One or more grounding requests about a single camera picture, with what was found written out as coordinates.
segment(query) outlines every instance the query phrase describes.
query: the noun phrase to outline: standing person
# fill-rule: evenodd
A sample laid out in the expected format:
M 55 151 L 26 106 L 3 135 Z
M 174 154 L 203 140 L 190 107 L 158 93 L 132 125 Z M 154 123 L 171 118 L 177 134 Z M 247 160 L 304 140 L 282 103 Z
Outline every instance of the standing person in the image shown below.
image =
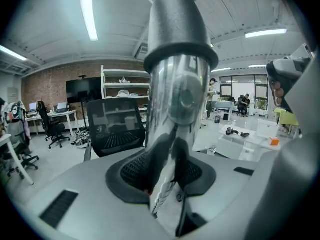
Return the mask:
M 248 117 L 247 112 L 248 112 L 249 105 L 250 105 L 250 99 L 249 99 L 249 94 L 247 93 L 245 95 L 245 98 L 242 99 L 241 104 L 239 104 L 238 106 L 239 113 L 241 114 L 242 111 L 244 111 L 244 115 Z
M 213 103 L 214 95 L 220 95 L 220 92 L 216 91 L 215 88 L 214 88 L 214 85 L 217 82 L 218 81 L 216 79 L 214 79 L 214 78 L 211 78 L 210 82 L 209 82 L 208 94 L 207 94 L 207 97 L 206 97 L 206 110 L 207 110 L 208 119 L 210 118 L 210 115 L 211 115 L 211 112 L 212 112 L 212 108 L 213 108 L 213 105 L 214 105 L 214 103 Z

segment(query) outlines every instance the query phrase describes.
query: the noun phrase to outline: trash can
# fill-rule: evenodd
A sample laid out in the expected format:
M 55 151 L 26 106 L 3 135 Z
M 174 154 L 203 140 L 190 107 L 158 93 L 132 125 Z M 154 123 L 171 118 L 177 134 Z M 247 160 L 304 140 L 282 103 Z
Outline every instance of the trash can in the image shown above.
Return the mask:
M 216 115 L 216 116 L 214 117 L 214 122 L 215 122 L 216 124 L 220 124 L 220 119 L 221 119 L 221 115 Z

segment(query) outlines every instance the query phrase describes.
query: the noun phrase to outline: television screen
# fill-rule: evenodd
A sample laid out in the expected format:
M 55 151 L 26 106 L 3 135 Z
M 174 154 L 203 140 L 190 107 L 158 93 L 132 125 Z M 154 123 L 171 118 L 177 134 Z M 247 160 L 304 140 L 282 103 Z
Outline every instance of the television screen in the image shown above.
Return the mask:
M 101 78 L 85 78 L 66 82 L 68 103 L 101 100 Z

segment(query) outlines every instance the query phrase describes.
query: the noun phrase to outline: ceiling light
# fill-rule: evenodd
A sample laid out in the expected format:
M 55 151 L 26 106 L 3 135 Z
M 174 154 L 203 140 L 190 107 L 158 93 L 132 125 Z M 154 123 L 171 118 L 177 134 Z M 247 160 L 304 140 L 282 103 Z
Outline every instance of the ceiling light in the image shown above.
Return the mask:
M 84 17 L 84 22 L 86 25 L 86 29 L 88 30 L 90 40 L 97 41 L 98 35 L 96 31 L 92 0 L 80 0 L 80 3 L 81 3 L 81 9 Z
M 250 65 L 249 68 L 265 68 L 267 65 Z
M 221 68 L 221 69 L 212 70 L 211 72 L 218 72 L 218 71 L 230 70 L 230 69 L 231 69 L 231 67 L 226 67 L 226 68 Z
M 22 61 L 26 61 L 27 60 L 27 58 L 22 57 L 21 55 L 13 52 L 12 50 L 7 49 L 6 47 L 3 47 L 2 45 L 0 45 L 0 51 L 3 51 L 4 53 L 9 54 L 9 55 L 11 55 L 13 57 L 16 57 L 17 59 L 22 60 Z
M 271 29 L 271 30 L 264 30 L 264 31 L 257 31 L 246 33 L 245 38 L 254 38 L 254 37 L 261 37 L 267 35 L 276 35 L 276 34 L 285 34 L 287 33 L 286 29 Z

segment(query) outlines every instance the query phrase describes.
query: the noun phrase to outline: white shelf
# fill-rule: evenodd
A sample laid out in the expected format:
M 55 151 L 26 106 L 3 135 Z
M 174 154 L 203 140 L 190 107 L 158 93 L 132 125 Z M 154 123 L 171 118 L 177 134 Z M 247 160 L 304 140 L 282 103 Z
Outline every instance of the white shelf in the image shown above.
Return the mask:
M 105 83 L 104 87 L 107 89 L 110 88 L 149 88 L 150 85 L 148 83 Z
M 116 98 L 133 98 L 133 99 L 147 99 L 149 96 L 130 96 L 130 97 L 110 97 L 105 99 L 116 99 Z
M 103 73 L 108 77 L 150 78 L 147 72 L 140 70 L 104 69 Z

